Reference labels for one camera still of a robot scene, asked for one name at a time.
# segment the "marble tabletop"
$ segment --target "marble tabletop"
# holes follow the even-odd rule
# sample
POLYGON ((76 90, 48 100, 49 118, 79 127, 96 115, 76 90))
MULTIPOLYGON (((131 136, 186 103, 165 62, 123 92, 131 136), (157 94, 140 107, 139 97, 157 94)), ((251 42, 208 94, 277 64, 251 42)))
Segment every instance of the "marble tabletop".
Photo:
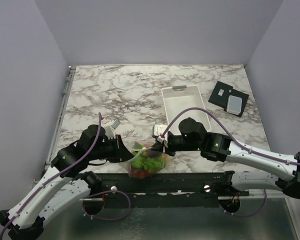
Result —
MULTIPOLYGON (((98 112, 107 120, 119 119, 116 134, 126 146, 135 141, 154 143, 152 127, 167 124, 161 89, 171 86, 196 85, 207 110, 212 112, 244 143, 270 150, 261 118, 243 65, 90 65, 78 66, 70 90, 57 151, 77 140, 91 124, 98 124, 98 112), (242 117, 229 114, 208 99, 217 81, 249 94, 242 117)), ((212 132, 223 133, 209 118, 212 132)), ((96 173, 125 173, 116 163, 89 166, 96 173)), ((206 160, 196 152, 178 152, 162 173, 205 173, 224 171, 255 171, 238 163, 206 160)))

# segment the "clear plastic bag of vegetables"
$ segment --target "clear plastic bag of vegetables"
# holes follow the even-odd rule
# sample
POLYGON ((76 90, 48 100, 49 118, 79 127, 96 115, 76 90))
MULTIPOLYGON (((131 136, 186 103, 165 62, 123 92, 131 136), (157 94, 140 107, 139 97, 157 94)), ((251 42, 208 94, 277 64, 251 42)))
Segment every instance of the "clear plastic bag of vegetables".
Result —
POLYGON ((150 144, 135 142, 132 147, 134 158, 119 163, 126 169, 131 178, 144 179, 159 172, 166 167, 170 157, 162 152, 151 151, 150 144))

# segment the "white rectangular container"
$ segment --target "white rectangular container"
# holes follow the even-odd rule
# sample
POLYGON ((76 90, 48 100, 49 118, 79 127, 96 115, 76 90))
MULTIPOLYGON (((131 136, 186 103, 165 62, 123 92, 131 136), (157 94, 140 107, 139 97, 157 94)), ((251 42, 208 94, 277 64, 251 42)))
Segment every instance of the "white rectangular container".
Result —
MULTIPOLYGON (((168 124, 183 110, 193 107, 206 109, 198 86, 170 86, 161 90, 165 116, 168 124)), ((180 116, 170 128, 174 135, 180 135, 179 123, 187 118, 192 118, 203 124, 207 132, 211 131, 208 115, 199 110, 190 110, 180 116)))

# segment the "purple cable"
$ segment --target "purple cable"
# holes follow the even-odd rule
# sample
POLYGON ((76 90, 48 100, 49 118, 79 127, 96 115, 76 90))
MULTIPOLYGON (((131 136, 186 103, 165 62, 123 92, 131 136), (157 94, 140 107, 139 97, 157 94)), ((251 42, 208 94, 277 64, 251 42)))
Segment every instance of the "purple cable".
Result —
POLYGON ((264 189, 264 201, 263 201, 263 204, 262 206, 259 208, 259 210, 253 212, 253 213, 250 213, 250 214, 247 214, 247 215, 241 215, 241 214, 235 214, 235 213, 231 213, 231 212, 228 212, 226 211, 221 205, 220 205, 220 208, 223 210, 223 212, 225 214, 228 214, 228 215, 231 215, 232 217, 238 217, 238 218, 248 218, 248 217, 253 217, 259 213, 261 213, 261 211, 263 209, 265 209, 265 206, 267 205, 267 202, 268 202, 268 196, 267 196, 267 191, 264 189))
MULTIPOLYGON (((92 149, 95 147, 99 134, 100 134, 100 130, 101 130, 101 120, 103 119, 101 113, 99 112, 99 123, 98 123, 98 130, 96 132, 96 136, 93 140, 93 143, 91 145, 91 147, 88 149, 88 151, 86 151, 86 153, 75 163, 73 163, 72 165, 68 166, 67 168, 65 168, 64 170, 62 170, 61 172, 57 173, 56 175, 50 177, 47 181, 45 181, 42 185, 43 187, 46 186, 47 184, 49 184, 52 180, 56 179, 57 177, 59 177, 60 175, 64 174, 65 172, 69 171, 70 169, 72 169, 73 167, 75 167, 76 165, 78 165, 83 159, 85 159, 88 154, 92 151, 92 149)), ((0 240, 3 239, 4 237, 4 233, 7 230, 8 226, 15 220, 16 215, 18 216, 22 210, 29 204, 29 202, 40 192, 40 190, 43 187, 39 187, 37 188, 31 195, 30 197, 22 204, 22 206, 19 208, 18 211, 15 212, 15 215, 6 223, 6 225, 3 227, 1 233, 0 233, 0 240)))
POLYGON ((219 125, 220 127, 226 132, 226 134, 228 134, 228 136, 231 138, 232 141, 234 141, 234 143, 236 145, 238 145, 240 148, 248 151, 248 152, 251 152, 253 154, 256 154, 256 155, 259 155, 261 157, 264 157, 264 158, 267 158, 267 159, 271 159, 271 160, 275 160, 275 161, 278 161, 278 162, 281 162, 281 163, 284 163, 284 164, 291 164, 291 165, 296 165, 296 166, 300 166, 300 163, 299 162, 294 162, 294 161, 290 161, 288 162, 287 160, 282 160, 280 158, 277 158, 275 156, 270 156, 270 155, 267 155, 267 154, 264 154, 264 153, 261 153, 261 152, 258 152, 258 151, 254 151, 254 150, 251 150, 250 151, 250 148, 247 148, 245 147, 244 145, 242 145, 240 142, 238 142, 234 136, 226 129, 226 127, 209 111, 205 110, 204 108, 201 108, 201 107, 190 107, 190 108, 187 108, 185 110, 183 110, 182 112, 180 112, 171 122, 170 124, 166 127, 166 129, 164 130, 164 132, 162 133, 162 136, 164 136, 168 130, 171 128, 171 126, 175 123, 175 121, 184 113, 190 111, 190 110, 199 110, 199 111, 203 111, 205 112, 206 114, 208 114, 210 117, 212 117, 219 125))
POLYGON ((94 219, 100 219, 100 220, 104 220, 104 221, 118 221, 118 220, 124 219, 125 217, 129 216, 129 214, 131 213, 131 202, 130 202, 129 196, 126 193, 124 193, 123 191, 119 191, 119 190, 115 190, 115 191, 112 191, 112 190, 102 191, 102 192, 99 192, 99 193, 87 196, 87 198, 92 198, 92 197, 95 197, 95 196, 99 196, 99 195, 103 195, 103 194, 110 194, 110 193, 119 193, 119 194, 122 194, 128 200, 128 211, 123 216, 120 216, 120 217, 117 217, 117 218, 105 218, 105 217, 101 217, 101 216, 89 215, 87 213, 85 207, 82 204, 82 210, 84 211, 84 215, 83 216, 87 215, 87 216, 92 217, 94 219))

